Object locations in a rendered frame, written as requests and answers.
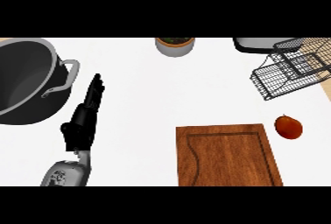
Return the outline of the brown wooden cutting board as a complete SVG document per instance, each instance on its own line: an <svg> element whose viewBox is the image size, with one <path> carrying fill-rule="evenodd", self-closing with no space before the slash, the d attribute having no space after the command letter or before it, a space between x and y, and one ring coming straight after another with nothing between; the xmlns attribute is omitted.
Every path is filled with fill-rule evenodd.
<svg viewBox="0 0 331 224"><path fill-rule="evenodd" d="M282 186L262 124L176 128L179 186Z"/></svg>

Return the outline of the grey plant pot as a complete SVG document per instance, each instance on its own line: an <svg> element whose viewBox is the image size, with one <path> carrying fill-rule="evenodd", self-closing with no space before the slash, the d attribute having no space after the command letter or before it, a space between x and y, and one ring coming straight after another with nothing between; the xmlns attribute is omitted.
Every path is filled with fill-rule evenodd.
<svg viewBox="0 0 331 224"><path fill-rule="evenodd" d="M161 40L161 38L155 38L155 46L160 50L160 53L169 57L182 57L186 55L194 48L195 38L189 38L185 43L180 44L170 44Z"/></svg>

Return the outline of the red-orange bell pepper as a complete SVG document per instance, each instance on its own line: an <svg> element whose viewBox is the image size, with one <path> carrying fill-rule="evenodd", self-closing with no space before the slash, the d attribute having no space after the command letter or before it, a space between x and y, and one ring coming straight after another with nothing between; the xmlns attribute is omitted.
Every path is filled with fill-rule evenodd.
<svg viewBox="0 0 331 224"><path fill-rule="evenodd" d="M303 124L287 115L275 119L273 126L276 133L285 139L297 139L303 134Z"/></svg>

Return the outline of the large black cooking pot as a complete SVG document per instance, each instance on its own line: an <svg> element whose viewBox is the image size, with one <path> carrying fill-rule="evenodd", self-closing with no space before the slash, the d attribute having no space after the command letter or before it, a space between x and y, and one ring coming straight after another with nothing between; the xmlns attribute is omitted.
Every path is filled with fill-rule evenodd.
<svg viewBox="0 0 331 224"><path fill-rule="evenodd" d="M78 69L44 39L0 40L0 124L39 123L62 109Z"/></svg>

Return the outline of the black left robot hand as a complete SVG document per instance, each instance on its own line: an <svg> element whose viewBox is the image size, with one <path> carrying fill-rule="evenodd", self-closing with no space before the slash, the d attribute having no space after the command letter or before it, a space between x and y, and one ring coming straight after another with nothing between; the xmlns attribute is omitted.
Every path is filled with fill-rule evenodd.
<svg viewBox="0 0 331 224"><path fill-rule="evenodd" d="M84 102L77 105L70 122L61 125L67 151L90 150L96 134L98 112L104 91L104 81L98 73L89 84Z"/></svg>

